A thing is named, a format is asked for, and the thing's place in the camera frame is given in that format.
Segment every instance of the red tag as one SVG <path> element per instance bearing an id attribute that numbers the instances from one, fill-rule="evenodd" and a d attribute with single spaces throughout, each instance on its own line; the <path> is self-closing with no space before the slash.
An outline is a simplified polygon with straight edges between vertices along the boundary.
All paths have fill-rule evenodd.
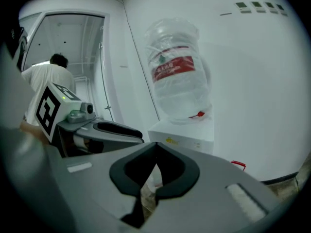
<path id="1" fill-rule="evenodd" d="M 153 69 L 153 82 L 183 72 L 195 71 L 191 56 L 177 57 Z"/>

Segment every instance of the person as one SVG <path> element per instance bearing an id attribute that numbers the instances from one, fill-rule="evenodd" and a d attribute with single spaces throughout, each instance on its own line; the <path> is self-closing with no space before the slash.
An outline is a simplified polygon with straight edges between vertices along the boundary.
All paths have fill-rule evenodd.
<path id="1" fill-rule="evenodd" d="M 23 78 L 35 91 L 35 96 L 31 100 L 25 114 L 26 122 L 31 125 L 39 125 L 35 118 L 36 107 L 40 100 L 40 92 L 44 89 L 48 81 L 65 86 L 75 93 L 75 82 L 73 75 L 66 69 L 68 60 L 61 54 L 54 54 L 50 59 L 50 64 L 32 66 L 22 72 Z"/>

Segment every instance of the plastic wrap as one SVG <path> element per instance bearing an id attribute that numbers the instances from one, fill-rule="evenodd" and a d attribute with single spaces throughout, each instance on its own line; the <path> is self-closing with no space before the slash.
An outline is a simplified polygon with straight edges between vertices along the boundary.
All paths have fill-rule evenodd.
<path id="1" fill-rule="evenodd" d="M 170 118 L 201 117 L 210 108 L 198 39 L 198 29 L 182 18 L 157 21 L 145 34 L 155 100 Z"/>

